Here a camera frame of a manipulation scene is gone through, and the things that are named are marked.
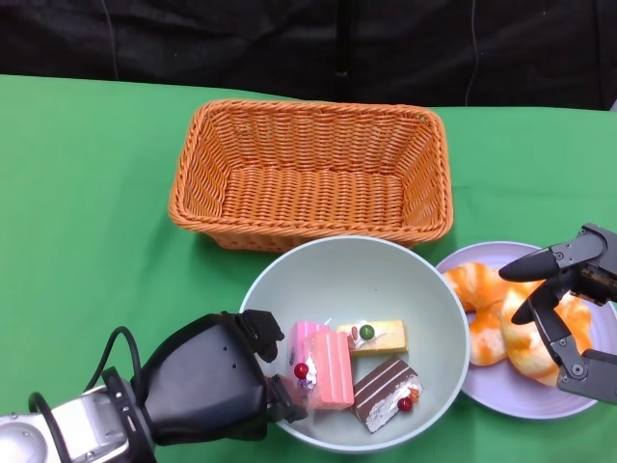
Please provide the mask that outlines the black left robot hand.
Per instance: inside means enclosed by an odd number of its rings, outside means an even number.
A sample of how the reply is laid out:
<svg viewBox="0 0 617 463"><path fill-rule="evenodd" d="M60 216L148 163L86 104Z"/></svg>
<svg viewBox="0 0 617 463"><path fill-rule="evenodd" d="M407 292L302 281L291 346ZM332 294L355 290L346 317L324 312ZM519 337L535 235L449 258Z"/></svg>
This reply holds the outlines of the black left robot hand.
<svg viewBox="0 0 617 463"><path fill-rule="evenodd" d="M306 418L296 382L260 366L283 338L271 313L247 310L207 314L165 339L133 379L154 443L256 441L271 422Z"/></svg>

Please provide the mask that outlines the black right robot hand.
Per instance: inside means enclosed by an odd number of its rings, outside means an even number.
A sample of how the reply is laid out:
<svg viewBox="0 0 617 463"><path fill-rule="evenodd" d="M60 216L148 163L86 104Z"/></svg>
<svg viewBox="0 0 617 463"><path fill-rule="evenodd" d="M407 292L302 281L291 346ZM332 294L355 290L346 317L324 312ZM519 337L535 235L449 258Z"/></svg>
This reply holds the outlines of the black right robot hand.
<svg viewBox="0 0 617 463"><path fill-rule="evenodd" d="M580 351L575 330L557 307L567 294L599 307L616 300L616 234L585 224L574 239L520 257L499 269L498 275L516 284L539 284L507 320L516 326L534 324L557 366L556 387L614 404L616 356L593 348Z"/></svg>

